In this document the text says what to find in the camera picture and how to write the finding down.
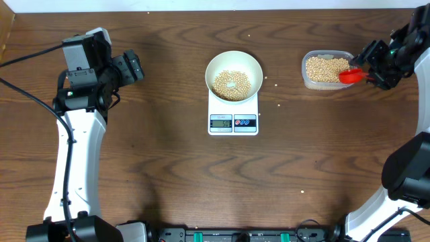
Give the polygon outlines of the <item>red measuring scoop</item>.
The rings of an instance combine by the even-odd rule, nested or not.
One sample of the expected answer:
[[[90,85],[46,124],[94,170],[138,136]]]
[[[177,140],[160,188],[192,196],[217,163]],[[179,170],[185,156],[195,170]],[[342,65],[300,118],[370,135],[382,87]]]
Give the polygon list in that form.
[[[362,69],[350,69],[339,73],[339,81],[343,84],[354,84],[365,79],[368,75]]]

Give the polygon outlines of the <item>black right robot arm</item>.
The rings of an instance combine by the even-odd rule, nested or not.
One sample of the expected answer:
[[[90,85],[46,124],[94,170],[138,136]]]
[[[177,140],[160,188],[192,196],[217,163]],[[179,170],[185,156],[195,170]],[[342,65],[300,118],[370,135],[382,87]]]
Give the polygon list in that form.
[[[429,208],[429,6],[417,7],[410,22],[393,31],[390,38],[390,43],[370,42],[350,63],[354,67],[368,65],[367,82],[383,90],[416,75],[416,134],[387,158],[381,186],[335,227],[332,241],[377,241],[406,216]]]

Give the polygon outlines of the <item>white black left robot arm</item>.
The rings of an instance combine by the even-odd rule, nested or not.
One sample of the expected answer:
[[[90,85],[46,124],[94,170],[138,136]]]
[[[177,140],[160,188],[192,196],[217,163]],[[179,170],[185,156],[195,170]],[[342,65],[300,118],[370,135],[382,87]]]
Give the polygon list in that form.
[[[144,78],[133,50],[112,56],[108,31],[96,28],[62,41],[67,69],[58,77],[53,111],[58,126],[54,185],[44,219],[26,241],[147,241],[143,222],[112,226],[101,217],[99,157],[108,111],[121,87]]]

